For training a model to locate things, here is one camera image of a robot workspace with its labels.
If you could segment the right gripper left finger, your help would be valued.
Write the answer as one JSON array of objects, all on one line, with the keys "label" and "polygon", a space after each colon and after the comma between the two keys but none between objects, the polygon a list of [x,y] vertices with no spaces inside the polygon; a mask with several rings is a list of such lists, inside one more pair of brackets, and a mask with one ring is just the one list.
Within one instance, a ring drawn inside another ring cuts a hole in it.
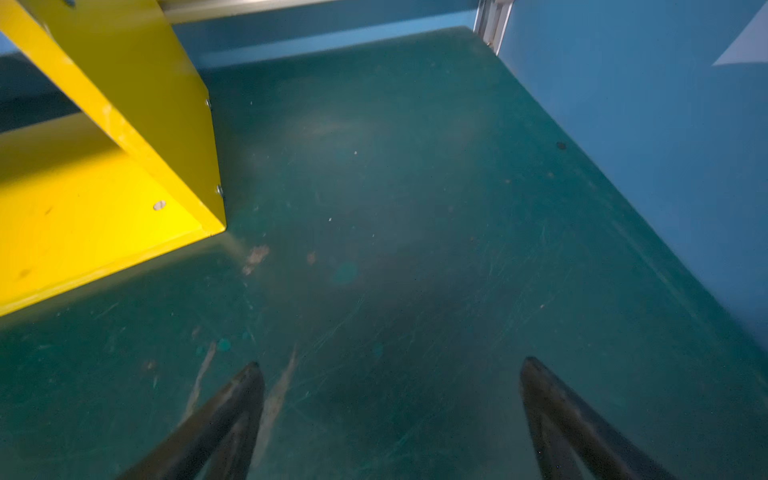
[{"label": "right gripper left finger", "polygon": [[121,479],[244,479],[260,429],[265,382],[248,363]]}]

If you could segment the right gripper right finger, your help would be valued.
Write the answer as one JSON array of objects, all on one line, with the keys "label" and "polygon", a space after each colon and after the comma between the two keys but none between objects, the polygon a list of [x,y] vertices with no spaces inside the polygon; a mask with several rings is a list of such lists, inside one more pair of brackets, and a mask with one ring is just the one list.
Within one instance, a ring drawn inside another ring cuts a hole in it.
[{"label": "right gripper right finger", "polygon": [[520,394],[543,479],[672,479],[535,357],[520,370]]}]

